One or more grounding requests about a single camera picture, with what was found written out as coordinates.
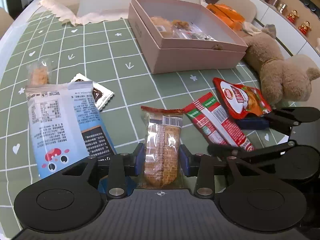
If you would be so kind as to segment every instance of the orange bag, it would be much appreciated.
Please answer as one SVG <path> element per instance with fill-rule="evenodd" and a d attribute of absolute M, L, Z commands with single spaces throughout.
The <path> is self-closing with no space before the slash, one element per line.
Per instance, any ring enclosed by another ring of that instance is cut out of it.
<path fill-rule="evenodd" d="M 244 18 L 233 10 L 231 7 L 224 4 L 208 4 L 207 9 L 213 12 L 220 20 L 228 25 L 232 30 L 241 28 Z"/>

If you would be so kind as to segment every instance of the gray panel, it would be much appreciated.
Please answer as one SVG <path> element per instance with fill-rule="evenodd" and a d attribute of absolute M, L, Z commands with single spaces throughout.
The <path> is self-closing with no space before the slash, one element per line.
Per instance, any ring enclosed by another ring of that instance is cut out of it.
<path fill-rule="evenodd" d="M 16 240 L 307 240 L 295 229 L 278 234 L 246 231 L 228 222 L 211 200 L 193 197 L 187 189 L 135 189 L 111 200 L 91 224 L 64 234 L 26 229 Z"/>

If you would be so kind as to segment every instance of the nutrition facts table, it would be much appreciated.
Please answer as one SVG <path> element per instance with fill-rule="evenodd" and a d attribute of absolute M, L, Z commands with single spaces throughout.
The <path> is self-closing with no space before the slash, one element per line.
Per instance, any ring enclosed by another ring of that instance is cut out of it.
<path fill-rule="evenodd" d="M 52 119 L 60 118 L 60 108 L 58 100 L 51 100 L 34 104 L 31 107 L 32 123 L 51 122 Z"/>

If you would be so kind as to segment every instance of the cardboard box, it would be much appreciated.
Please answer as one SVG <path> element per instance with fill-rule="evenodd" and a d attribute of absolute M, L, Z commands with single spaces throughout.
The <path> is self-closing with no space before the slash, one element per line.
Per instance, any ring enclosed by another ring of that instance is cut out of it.
<path fill-rule="evenodd" d="M 192 22 L 217 41 L 163 38 L 152 16 Z M 128 20 L 152 73 L 234 68 L 247 49 L 233 30 L 199 4 L 131 0 Z"/>

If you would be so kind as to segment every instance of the arrow print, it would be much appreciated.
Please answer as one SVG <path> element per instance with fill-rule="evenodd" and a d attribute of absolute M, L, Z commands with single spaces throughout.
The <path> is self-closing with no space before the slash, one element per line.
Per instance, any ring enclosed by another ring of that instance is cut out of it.
<path fill-rule="evenodd" d="M 131 68 L 134 67 L 134 65 L 131 65 L 131 62 L 129 62 L 129 66 L 128 66 L 127 64 L 125 64 L 125 65 L 126 65 L 126 67 L 127 67 L 128 69 L 131 69 Z"/>
<path fill-rule="evenodd" d="M 73 54 L 71 54 L 71 56 L 68 55 L 68 58 L 69 58 L 69 60 L 71 60 L 71 59 L 75 58 L 75 56 L 73 56 Z"/>

